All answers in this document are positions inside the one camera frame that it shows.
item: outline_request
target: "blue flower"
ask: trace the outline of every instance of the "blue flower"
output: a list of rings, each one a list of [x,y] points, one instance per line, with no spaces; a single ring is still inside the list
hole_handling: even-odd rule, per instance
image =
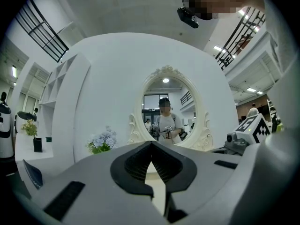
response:
[[[112,147],[116,144],[116,139],[113,137],[109,137],[105,142],[109,147]]]
[[[106,130],[107,130],[108,132],[111,132],[111,131],[112,131],[110,126],[106,126]]]

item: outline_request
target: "ornate mirror frame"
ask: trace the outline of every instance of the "ornate mirror frame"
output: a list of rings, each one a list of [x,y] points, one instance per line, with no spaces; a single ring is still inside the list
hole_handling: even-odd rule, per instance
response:
[[[177,146],[200,150],[200,151],[208,151],[213,149],[213,139],[211,132],[208,128],[209,120],[208,120],[208,112],[205,111],[202,103],[202,99],[199,91],[195,87],[195,85],[185,77],[181,72],[177,69],[173,69],[171,66],[167,65],[162,67],[161,69],[157,69],[154,73],[146,78],[143,83],[141,92],[138,94],[134,112],[130,114],[130,137],[128,144],[139,143],[144,141],[153,141],[155,140],[147,131],[141,113],[141,104],[143,101],[143,96],[146,90],[150,87],[151,84],[158,78],[165,77],[173,77],[175,79],[183,82],[190,93],[192,94],[195,110],[196,110],[196,122],[194,128],[186,140],[176,144]]]

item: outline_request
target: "black railing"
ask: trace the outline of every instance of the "black railing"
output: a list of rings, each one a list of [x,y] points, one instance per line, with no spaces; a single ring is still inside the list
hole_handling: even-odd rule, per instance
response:
[[[15,18],[27,34],[55,61],[58,62],[69,50],[41,14],[33,0],[28,0]]]
[[[219,66],[224,70],[250,42],[260,27],[264,24],[264,14],[259,10],[248,7],[238,26],[216,56]]]
[[[192,98],[192,94],[190,92],[187,92],[181,99],[181,105],[184,105],[186,102],[188,102],[189,100],[191,100]]]

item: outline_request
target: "camera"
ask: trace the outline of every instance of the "camera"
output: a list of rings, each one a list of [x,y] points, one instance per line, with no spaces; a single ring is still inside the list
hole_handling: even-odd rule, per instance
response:
[[[177,13],[178,13],[180,20],[182,20],[187,25],[191,26],[192,28],[199,27],[199,23],[196,20],[195,16],[192,16],[185,7],[178,8]]]
[[[237,138],[236,133],[227,134],[227,139],[225,141],[226,148],[238,153],[243,153],[248,145],[249,143],[246,142],[245,139]]]

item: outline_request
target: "black pot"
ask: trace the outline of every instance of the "black pot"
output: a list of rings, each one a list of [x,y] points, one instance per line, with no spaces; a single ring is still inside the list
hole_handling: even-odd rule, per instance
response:
[[[41,138],[35,137],[33,139],[33,148],[34,148],[34,152],[43,152]]]

